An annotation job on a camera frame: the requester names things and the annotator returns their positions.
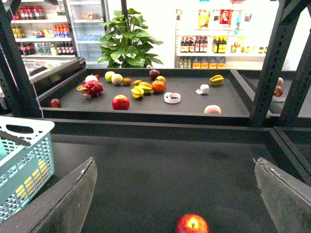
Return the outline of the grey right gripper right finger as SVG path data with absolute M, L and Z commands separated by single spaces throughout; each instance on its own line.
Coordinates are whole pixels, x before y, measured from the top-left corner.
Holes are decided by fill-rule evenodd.
M 311 231 L 311 187 L 260 157 L 255 175 L 263 202 L 280 233 Z

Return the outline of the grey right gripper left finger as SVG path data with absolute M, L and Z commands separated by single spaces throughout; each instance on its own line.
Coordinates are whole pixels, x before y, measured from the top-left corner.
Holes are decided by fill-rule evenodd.
M 0 225 L 2 233 L 81 232 L 97 180 L 94 158 L 87 159 Z

